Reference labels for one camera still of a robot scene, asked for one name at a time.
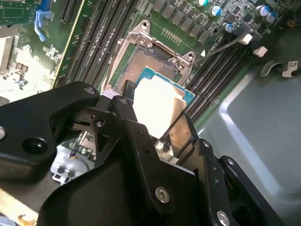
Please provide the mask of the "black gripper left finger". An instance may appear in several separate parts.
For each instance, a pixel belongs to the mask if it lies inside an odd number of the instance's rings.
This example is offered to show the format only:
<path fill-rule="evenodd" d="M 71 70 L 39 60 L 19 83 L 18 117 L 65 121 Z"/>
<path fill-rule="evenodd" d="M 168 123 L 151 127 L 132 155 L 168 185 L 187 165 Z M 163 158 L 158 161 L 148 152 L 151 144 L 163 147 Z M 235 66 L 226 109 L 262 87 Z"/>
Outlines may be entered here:
<path fill-rule="evenodd" d="M 84 130 L 107 141 L 97 143 L 101 163 L 93 169 L 120 161 L 124 175 L 141 187 L 147 213 L 172 212 L 162 161 L 132 104 L 74 82 L 0 108 L 0 206 L 4 214 L 25 215 L 25 206 L 39 215 L 44 202 L 59 188 L 51 189 L 50 179 L 57 146 Z"/>

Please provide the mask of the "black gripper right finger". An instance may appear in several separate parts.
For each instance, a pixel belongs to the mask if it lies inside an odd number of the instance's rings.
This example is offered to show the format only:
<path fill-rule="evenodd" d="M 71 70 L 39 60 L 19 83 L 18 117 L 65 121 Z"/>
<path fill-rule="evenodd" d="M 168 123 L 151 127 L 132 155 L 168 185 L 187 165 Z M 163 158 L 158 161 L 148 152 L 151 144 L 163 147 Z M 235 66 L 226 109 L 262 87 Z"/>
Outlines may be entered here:
<path fill-rule="evenodd" d="M 180 113 L 171 124 L 169 139 L 177 165 L 199 179 L 205 225 L 285 225 L 233 158 L 215 156 L 212 145 L 197 135 L 188 114 Z"/>

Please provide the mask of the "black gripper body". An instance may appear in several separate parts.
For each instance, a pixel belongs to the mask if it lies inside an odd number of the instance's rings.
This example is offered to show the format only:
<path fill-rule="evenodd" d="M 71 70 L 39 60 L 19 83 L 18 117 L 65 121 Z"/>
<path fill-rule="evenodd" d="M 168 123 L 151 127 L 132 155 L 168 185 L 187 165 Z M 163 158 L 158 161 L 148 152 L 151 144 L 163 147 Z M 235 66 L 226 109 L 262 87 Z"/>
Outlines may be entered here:
<path fill-rule="evenodd" d="M 161 162 L 169 214 L 147 213 L 141 187 L 120 161 L 99 166 L 56 189 L 42 205 L 40 226 L 204 226 L 196 176 Z"/>

